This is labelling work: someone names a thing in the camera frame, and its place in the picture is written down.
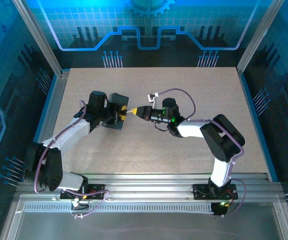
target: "gear logo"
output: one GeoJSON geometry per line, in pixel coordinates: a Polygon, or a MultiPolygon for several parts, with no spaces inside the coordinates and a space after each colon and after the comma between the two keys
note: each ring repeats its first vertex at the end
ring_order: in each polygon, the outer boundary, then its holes
{"type": "Polygon", "coordinates": [[[0,0],[0,21],[2,24],[8,23],[13,16],[13,7],[11,0],[0,0]]]}
{"type": "Polygon", "coordinates": [[[164,14],[164,10],[169,10],[170,4],[174,3],[174,0],[131,0],[126,5],[134,14],[150,18],[151,15],[157,17],[157,14],[164,14]]]}

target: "robotic arm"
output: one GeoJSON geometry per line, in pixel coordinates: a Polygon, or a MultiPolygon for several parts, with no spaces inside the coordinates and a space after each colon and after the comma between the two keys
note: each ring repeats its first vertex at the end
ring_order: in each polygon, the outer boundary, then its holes
{"type": "Polygon", "coordinates": [[[100,125],[120,130],[126,118],[128,99],[113,93],[108,100],[105,93],[93,91],[86,109],[82,107],[64,130],[40,144],[30,144],[25,156],[24,180],[36,185],[37,179],[36,187],[43,190],[66,189],[87,193],[88,179],[63,171],[61,156],[100,125]]]}
{"type": "MultiPolygon", "coordinates": [[[[148,95],[154,106],[155,98],[158,96],[158,93],[148,95]]],[[[130,112],[155,124],[167,124],[167,130],[172,136],[204,138],[215,157],[214,169],[209,178],[209,191],[213,198],[217,198],[231,183],[230,174],[235,164],[234,159],[243,151],[244,137],[222,114],[213,120],[188,120],[180,115],[174,98],[164,99],[162,107],[155,109],[152,106],[141,106],[130,112]]]]}

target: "beige table surface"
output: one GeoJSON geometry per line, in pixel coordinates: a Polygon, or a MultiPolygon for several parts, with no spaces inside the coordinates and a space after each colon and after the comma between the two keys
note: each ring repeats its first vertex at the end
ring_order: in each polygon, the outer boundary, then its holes
{"type": "MultiPolygon", "coordinates": [[[[72,68],[57,117],[54,133],[59,132],[79,110],[79,100],[88,102],[93,90],[107,95],[129,97],[128,109],[148,105],[147,94],[169,88],[188,91],[196,102],[192,119],[224,114],[246,140],[245,155],[235,173],[267,173],[246,99],[233,67],[156,67],[156,68],[72,68]]],[[[180,113],[188,116],[193,106],[181,92],[173,97],[180,113]]],[[[128,116],[121,131],[95,129],[63,156],[65,171],[76,173],[211,173],[214,157],[203,138],[177,138],[160,132],[152,122],[128,116]]]]}

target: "blue glass wall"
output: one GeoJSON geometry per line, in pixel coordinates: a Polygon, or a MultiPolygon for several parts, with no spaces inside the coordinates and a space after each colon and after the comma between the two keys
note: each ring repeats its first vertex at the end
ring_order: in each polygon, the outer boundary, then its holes
{"type": "Polygon", "coordinates": [[[231,67],[270,0],[27,3],[63,68],[118,67],[107,57],[121,56],[124,67],[231,67]]]}
{"type": "Polygon", "coordinates": [[[288,192],[288,0],[244,74],[278,180],[288,192]]]}
{"type": "Polygon", "coordinates": [[[52,78],[52,70],[13,3],[0,0],[0,231],[14,185],[21,178],[21,163],[5,158],[24,158],[52,78]]]}

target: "metal grille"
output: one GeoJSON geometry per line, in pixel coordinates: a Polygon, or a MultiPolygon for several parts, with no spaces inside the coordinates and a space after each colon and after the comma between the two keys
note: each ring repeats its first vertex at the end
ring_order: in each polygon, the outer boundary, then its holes
{"type": "MultiPolygon", "coordinates": [[[[90,203],[90,211],[98,203],[90,203]]],[[[70,212],[70,202],[27,202],[24,206],[25,212],[70,212]]],[[[96,210],[100,213],[201,213],[212,214],[210,203],[112,203],[105,202],[96,210]]]]}

